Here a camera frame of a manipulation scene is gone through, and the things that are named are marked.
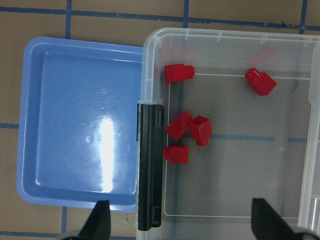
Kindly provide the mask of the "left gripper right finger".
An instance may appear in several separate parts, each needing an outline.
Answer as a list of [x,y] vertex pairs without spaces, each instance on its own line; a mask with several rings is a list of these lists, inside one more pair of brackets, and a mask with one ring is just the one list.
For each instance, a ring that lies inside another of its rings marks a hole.
[[299,239],[299,236],[264,198],[252,199],[251,230],[257,240]]

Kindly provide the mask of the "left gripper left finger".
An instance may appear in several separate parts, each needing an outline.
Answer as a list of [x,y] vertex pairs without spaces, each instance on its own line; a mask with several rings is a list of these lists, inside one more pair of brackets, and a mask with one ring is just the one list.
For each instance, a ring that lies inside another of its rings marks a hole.
[[108,200],[100,200],[95,204],[78,237],[80,240],[108,240],[110,235],[110,202]]

